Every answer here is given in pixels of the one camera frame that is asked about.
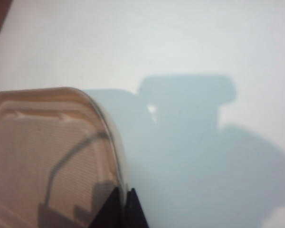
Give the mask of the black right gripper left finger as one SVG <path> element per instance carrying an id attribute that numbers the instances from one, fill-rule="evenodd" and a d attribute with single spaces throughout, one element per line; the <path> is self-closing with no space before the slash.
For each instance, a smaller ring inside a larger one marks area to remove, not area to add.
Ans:
<path id="1" fill-rule="evenodd" d="M 119 189 L 115 187 L 94 220 L 90 228 L 121 228 L 122 208 Z"/>

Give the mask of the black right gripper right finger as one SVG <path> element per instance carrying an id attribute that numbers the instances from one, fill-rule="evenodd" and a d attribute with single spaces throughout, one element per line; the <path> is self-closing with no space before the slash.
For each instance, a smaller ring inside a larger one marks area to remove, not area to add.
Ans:
<path id="1" fill-rule="evenodd" d="M 127 193 L 125 205 L 126 228 L 148 228 L 146 217 L 134 188 Z"/>

